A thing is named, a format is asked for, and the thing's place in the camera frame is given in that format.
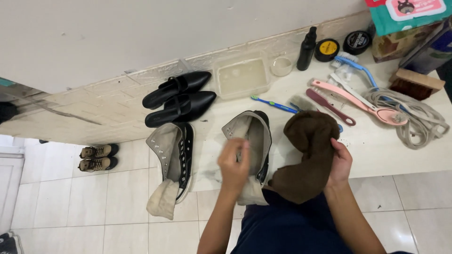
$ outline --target black spray bottle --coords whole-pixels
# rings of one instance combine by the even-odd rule
[[[312,54],[315,50],[315,40],[317,39],[317,27],[311,27],[305,40],[301,43],[300,56],[297,61],[297,69],[305,71],[311,64]]]

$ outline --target wooden brush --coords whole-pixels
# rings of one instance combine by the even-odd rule
[[[445,81],[429,77],[414,71],[398,69],[389,79],[389,89],[408,95],[416,100],[424,100],[443,89]]]

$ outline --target black pointed flat shoe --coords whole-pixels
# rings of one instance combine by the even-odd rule
[[[212,74],[208,71],[194,71],[177,77],[170,77],[167,82],[143,98],[143,107],[156,109],[171,96],[198,92],[209,81]]]
[[[212,105],[217,94],[201,91],[171,97],[163,110],[152,112],[144,120],[149,128],[156,128],[168,122],[190,122],[202,116]]]

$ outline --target pink brush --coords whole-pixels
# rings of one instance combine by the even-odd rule
[[[313,99],[315,102],[317,102],[319,105],[324,106],[325,108],[331,110],[333,113],[335,113],[339,118],[342,119],[342,121],[347,124],[348,126],[355,126],[356,125],[356,121],[347,116],[346,114],[340,112],[337,108],[333,107],[333,105],[331,105],[327,99],[325,99],[325,97],[323,97],[322,95],[320,95],[319,93],[317,93],[316,91],[312,90],[311,88],[309,88],[308,90],[306,90],[306,95]]]
[[[378,118],[378,120],[380,120],[384,123],[387,123],[390,125],[404,125],[408,122],[408,120],[404,120],[402,122],[395,121],[395,119],[398,118],[398,115],[401,114],[399,111],[391,109],[391,108],[377,108],[376,110],[373,110],[372,108],[368,107],[366,104],[364,104],[363,102],[358,100],[356,97],[353,97],[351,94],[349,94],[345,90],[340,89],[337,86],[334,86],[334,85],[331,85],[331,84],[328,84],[328,83],[325,83],[322,81],[318,81],[318,80],[313,80],[311,85],[329,90],[336,94],[339,94],[340,96],[346,98],[347,100],[349,100],[350,102],[352,102],[353,104],[358,106],[360,109],[373,114],[374,116],[376,116]]]

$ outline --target white wall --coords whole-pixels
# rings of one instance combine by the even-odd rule
[[[0,77],[53,94],[364,9],[364,0],[2,1]]]

